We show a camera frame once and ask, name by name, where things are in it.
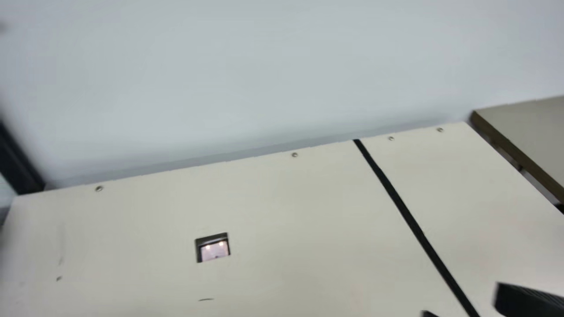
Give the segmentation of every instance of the small square window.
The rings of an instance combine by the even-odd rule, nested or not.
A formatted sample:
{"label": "small square window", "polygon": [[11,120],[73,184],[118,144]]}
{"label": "small square window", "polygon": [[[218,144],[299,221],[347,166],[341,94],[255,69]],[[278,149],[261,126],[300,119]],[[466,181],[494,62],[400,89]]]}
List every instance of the small square window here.
{"label": "small square window", "polygon": [[223,258],[230,254],[229,239],[227,238],[226,232],[196,239],[198,263]]}

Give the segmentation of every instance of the metal frame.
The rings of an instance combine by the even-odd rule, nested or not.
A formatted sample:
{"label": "metal frame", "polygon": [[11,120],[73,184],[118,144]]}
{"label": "metal frame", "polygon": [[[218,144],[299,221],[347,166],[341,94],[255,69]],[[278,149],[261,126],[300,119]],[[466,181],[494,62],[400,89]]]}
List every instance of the metal frame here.
{"label": "metal frame", "polygon": [[0,173],[18,195],[41,192],[45,182],[0,122]]}

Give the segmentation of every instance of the black object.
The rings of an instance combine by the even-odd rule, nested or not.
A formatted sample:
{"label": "black object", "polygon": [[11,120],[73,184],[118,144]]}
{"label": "black object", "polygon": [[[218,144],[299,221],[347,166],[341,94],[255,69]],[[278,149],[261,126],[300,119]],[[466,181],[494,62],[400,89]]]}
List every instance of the black object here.
{"label": "black object", "polygon": [[437,271],[439,271],[440,275],[447,283],[452,293],[454,293],[456,299],[460,302],[466,313],[470,317],[479,317],[478,312],[476,311],[474,306],[472,306],[472,303],[470,303],[470,301],[468,300],[468,298],[466,297],[460,286],[457,284],[454,277],[452,277],[451,273],[448,271],[443,261],[441,261],[435,249],[433,249],[433,246],[431,246],[431,244],[425,237],[423,230],[421,230],[421,227],[419,227],[419,224],[417,224],[417,221],[415,221],[415,218],[412,216],[411,212],[403,202],[402,198],[399,196],[398,192],[395,190],[394,186],[391,184],[390,180],[386,177],[386,174],[384,174],[382,169],[378,167],[378,165],[376,164],[376,162],[374,161],[374,159],[372,158],[368,150],[366,150],[366,148],[364,147],[364,145],[360,140],[356,139],[354,140],[354,143],[356,144],[356,146],[360,150],[360,153],[362,153],[364,159],[366,159],[366,162],[368,163],[368,165],[370,165],[370,167],[372,168],[372,170],[374,171],[374,173],[376,174],[376,176],[378,177],[378,179],[386,189],[390,198],[394,201],[399,212],[402,214],[403,219],[407,222],[407,225],[411,229],[411,232],[413,232],[413,235],[415,235],[417,241],[419,241],[419,243],[423,247],[423,250],[425,250],[427,256],[435,265],[435,268],[437,268]]}
{"label": "black object", "polygon": [[0,122],[0,173],[18,195],[41,192],[45,182]]}
{"label": "black object", "polygon": [[539,290],[498,283],[495,309],[506,317],[563,317],[564,298]]}
{"label": "black object", "polygon": [[425,311],[423,312],[423,314],[421,315],[421,317],[439,317],[439,316],[433,314],[433,313],[430,312],[430,311],[426,311],[426,310],[425,310]]}

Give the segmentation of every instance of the white panel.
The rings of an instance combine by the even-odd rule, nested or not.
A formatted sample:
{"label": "white panel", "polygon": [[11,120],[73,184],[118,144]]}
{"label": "white panel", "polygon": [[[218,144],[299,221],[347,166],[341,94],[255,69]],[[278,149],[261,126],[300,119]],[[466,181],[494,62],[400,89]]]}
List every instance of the white panel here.
{"label": "white panel", "polygon": [[0,315],[465,315],[353,142],[297,152],[18,197]]}
{"label": "white panel", "polygon": [[478,312],[496,282],[564,295],[564,215],[467,124],[363,139]]}

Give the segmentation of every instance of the panel seam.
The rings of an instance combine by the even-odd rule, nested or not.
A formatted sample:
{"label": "panel seam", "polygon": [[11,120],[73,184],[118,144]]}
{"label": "panel seam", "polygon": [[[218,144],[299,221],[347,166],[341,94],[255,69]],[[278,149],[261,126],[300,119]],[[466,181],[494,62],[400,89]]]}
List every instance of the panel seam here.
{"label": "panel seam", "polygon": [[391,184],[386,174],[384,174],[384,171],[382,171],[378,164],[376,164],[368,150],[366,150],[359,139],[354,140],[354,143],[356,144],[356,147],[358,147],[358,150],[360,150],[362,156],[364,156],[364,159],[366,160],[368,165],[372,168],[372,171],[374,171],[374,174],[376,174],[376,177],[378,177],[378,179],[380,180],[380,183],[382,183],[387,194],[393,200],[403,219],[406,221],[407,226],[411,229],[411,232],[413,233],[413,235],[415,235],[415,238],[417,238],[417,241],[419,241],[419,244],[429,257],[445,283],[447,283],[448,287],[451,289],[451,292],[455,295],[460,305],[462,305],[462,308],[464,308],[468,316],[479,317],[478,312],[476,311],[474,306],[472,306],[472,303],[470,303],[470,300],[468,300],[467,296],[464,294],[455,278],[449,272],[446,265],[439,258],[439,255],[437,254],[431,243],[428,241],[427,237],[425,237],[423,230],[403,202],[402,198],[399,196],[398,192],[395,190],[394,186]]}

